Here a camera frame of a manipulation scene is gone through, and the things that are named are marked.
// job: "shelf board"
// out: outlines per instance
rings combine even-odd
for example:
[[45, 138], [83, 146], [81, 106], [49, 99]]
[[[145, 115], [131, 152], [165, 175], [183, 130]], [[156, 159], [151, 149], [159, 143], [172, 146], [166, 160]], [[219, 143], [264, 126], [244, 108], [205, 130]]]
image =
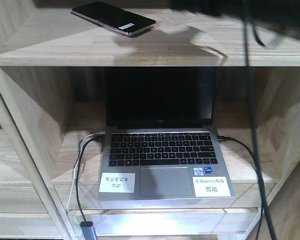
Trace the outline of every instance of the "shelf board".
[[[215, 126], [219, 134], [234, 137], [250, 147], [250, 129], [246, 117], [246, 105], [240, 102], [217, 102], [214, 109]], [[78, 102], [74, 107], [73, 117], [70, 119], [71, 122], [65, 133], [55, 167], [53, 185], [71, 185], [72, 168], [78, 156], [79, 141], [88, 134], [105, 129], [104, 104]], [[280, 177], [271, 155], [262, 142], [259, 144], [264, 182], [277, 183]], [[221, 149], [232, 183], [254, 184], [257, 182], [253, 160], [241, 145], [230, 141], [223, 142]], [[82, 185], [98, 184], [101, 158], [100, 143], [92, 142], [86, 147], [82, 158], [84, 167], [80, 176]]]
[[32, 187], [17, 153], [0, 129], [0, 187]]
[[[170, 9], [127, 9], [157, 21], [126, 37], [70, 14], [37, 8], [0, 49], [0, 66], [244, 66], [242, 23]], [[276, 33], [259, 27], [262, 41]], [[263, 48], [249, 31], [252, 66], [300, 66], [300, 41]]]

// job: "touchpad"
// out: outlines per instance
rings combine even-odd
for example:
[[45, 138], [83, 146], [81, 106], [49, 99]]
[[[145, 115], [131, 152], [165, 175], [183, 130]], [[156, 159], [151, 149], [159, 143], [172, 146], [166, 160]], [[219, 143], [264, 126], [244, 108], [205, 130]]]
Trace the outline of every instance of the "touchpad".
[[193, 194], [187, 167], [141, 168], [140, 176], [141, 197]]

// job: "white sticker with chinese text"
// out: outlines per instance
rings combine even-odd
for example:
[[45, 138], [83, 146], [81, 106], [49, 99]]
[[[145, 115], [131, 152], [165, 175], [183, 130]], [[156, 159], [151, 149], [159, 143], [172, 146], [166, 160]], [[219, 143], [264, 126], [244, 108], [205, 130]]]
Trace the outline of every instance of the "white sticker with chinese text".
[[196, 197], [231, 197], [224, 176], [194, 176], [193, 185]]
[[102, 173], [100, 193], [134, 193], [135, 173]]

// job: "drawer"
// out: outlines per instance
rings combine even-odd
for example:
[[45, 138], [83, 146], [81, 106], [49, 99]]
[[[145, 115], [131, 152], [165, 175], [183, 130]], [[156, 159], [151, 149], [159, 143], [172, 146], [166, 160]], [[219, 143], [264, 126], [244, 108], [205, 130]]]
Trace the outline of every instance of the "drawer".
[[0, 213], [47, 213], [34, 187], [0, 186]]
[[61, 239], [47, 213], [0, 213], [0, 238]]
[[[99, 236], [243, 234], [256, 208], [86, 210]], [[69, 217], [79, 231], [74, 217]]]
[[[275, 183], [266, 183], [268, 194]], [[63, 206], [67, 205], [70, 185], [54, 186]], [[206, 198], [206, 199], [173, 199], [173, 200], [139, 200], [118, 201], [118, 204], [108, 201], [98, 201], [99, 185], [79, 185], [79, 198], [82, 209], [175, 209], [175, 208], [258, 208], [261, 205], [259, 187], [256, 183], [234, 183], [235, 196], [231, 198]], [[73, 193], [70, 209], [78, 210], [76, 194]]]

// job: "white cable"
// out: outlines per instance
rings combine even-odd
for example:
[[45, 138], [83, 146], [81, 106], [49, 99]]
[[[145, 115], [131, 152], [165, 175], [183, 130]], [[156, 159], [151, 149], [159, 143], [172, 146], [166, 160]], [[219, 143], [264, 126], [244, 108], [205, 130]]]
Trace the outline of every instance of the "white cable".
[[73, 217], [74, 217], [74, 220], [76, 222], [76, 224], [78, 224], [78, 226], [80, 227], [80, 224], [78, 222], [78, 219], [77, 219], [77, 213], [75, 211], [70, 211], [69, 208], [70, 208], [70, 200], [72, 198], [72, 194], [73, 194], [73, 191], [74, 191], [74, 186], [75, 186], [75, 181], [76, 181], [76, 178], [77, 178], [77, 169], [78, 169], [78, 164], [79, 164], [79, 156], [81, 155], [81, 152], [83, 151], [83, 141], [84, 140], [87, 140], [91, 137], [96, 137], [96, 136], [100, 136], [100, 135], [105, 135], [106, 132], [105, 131], [100, 131], [100, 132], [97, 132], [97, 133], [92, 133], [92, 134], [89, 134], [87, 136], [85, 136], [83, 139], [81, 139], [79, 141], [79, 154], [78, 154], [78, 158], [76, 159], [76, 163], [72, 169], [73, 171], [73, 175], [72, 175], [72, 184], [71, 184], [71, 189], [70, 189], [70, 194], [69, 194], [69, 198], [68, 198], [68, 202], [67, 202], [67, 205], [66, 205], [66, 212], [67, 214], [72, 214]]

